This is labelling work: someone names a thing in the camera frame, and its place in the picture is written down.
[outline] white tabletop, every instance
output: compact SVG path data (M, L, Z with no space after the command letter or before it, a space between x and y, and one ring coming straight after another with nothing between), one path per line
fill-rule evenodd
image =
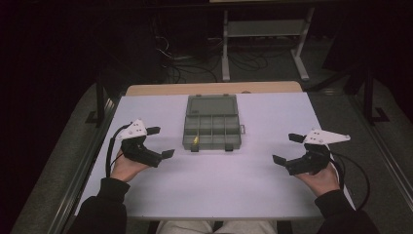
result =
M141 118L161 127L145 146L162 152L175 149L157 169L140 173L125 198L128 215L149 219L274 218L320 216L315 195L299 179L273 163L273 154L301 157L304 146L288 134L307 134L319 121L305 93L237 95L240 122L245 125L240 150L184 150L182 135L186 95L122 97L94 165L81 203L99 190L105 177L109 139L121 126ZM120 148L117 141L113 158Z

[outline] organizer compartment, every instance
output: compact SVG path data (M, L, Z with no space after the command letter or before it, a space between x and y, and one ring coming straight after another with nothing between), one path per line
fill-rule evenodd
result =
M241 146L236 96L189 96L183 145L186 150L224 149Z

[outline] beige pants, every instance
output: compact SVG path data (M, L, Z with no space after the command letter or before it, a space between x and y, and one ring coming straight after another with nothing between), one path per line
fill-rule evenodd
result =
M277 222L267 220L230 220L212 232L214 221L161 221L157 234L277 234Z

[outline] person's right hand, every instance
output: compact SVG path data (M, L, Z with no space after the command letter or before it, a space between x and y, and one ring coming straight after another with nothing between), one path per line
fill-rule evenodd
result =
M296 177L303 180L317 197L329 191L340 189L336 171L331 163L315 175L300 174Z

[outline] person's left hand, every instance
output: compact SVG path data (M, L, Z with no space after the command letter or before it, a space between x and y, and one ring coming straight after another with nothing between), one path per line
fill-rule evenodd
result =
M138 173L142 172L143 170L150 168L147 165L132 161L130 159L125 158L122 150L119 150L118 156L121 155L115 161L115 167L110 175L110 177L119 179L123 182L131 181Z

